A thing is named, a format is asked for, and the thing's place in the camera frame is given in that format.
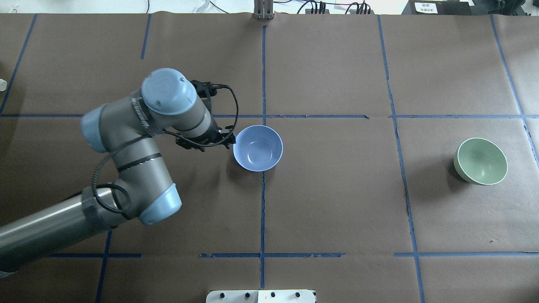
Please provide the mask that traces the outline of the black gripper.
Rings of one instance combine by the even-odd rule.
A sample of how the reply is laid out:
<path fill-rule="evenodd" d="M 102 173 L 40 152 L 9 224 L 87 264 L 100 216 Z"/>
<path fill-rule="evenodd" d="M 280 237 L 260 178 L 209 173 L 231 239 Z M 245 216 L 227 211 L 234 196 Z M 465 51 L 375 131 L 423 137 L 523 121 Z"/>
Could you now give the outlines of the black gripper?
<path fill-rule="evenodd" d="M 236 144 L 236 138 L 234 136 L 235 127 L 226 126 L 221 128 L 217 126 L 216 121 L 208 120 L 201 122 L 196 128 L 190 130 L 180 130 L 179 135 L 183 136 L 189 141 L 197 143 L 198 145 L 208 145 L 217 143 L 222 145 L 226 149 Z"/>

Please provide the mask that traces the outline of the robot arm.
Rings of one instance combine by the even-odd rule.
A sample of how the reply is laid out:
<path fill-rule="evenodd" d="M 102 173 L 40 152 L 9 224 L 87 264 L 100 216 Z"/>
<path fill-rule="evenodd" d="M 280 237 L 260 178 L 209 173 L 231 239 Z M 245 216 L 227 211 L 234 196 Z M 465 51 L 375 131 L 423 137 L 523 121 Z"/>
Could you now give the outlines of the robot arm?
<path fill-rule="evenodd" d="M 155 138 L 173 136 L 184 149 L 229 148 L 235 124 L 221 128 L 211 113 L 220 89 L 231 92 L 238 108 L 229 85 L 161 68 L 129 96 L 83 115 L 84 139 L 105 157 L 79 194 L 2 226 L 1 277 L 131 219 L 150 226 L 177 213 L 181 198 Z"/>

